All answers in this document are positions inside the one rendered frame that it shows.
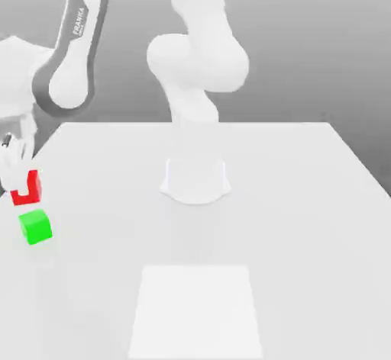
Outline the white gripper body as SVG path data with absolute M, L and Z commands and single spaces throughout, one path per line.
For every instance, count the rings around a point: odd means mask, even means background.
M 5 191 L 27 191 L 31 148 L 21 141 L 0 145 L 0 185 Z

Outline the small red cube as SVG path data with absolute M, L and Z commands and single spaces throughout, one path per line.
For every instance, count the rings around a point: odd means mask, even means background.
M 30 170 L 27 176 L 27 193 L 19 190 L 11 191 L 11 199 L 15 206 L 36 204 L 41 200 L 42 187 L 40 183 L 39 172 L 34 169 Z

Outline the small green cube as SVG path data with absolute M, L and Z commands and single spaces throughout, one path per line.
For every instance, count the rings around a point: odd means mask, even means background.
M 36 209 L 18 217 L 24 238 L 29 245 L 37 244 L 53 236 L 49 217 L 42 209 Z

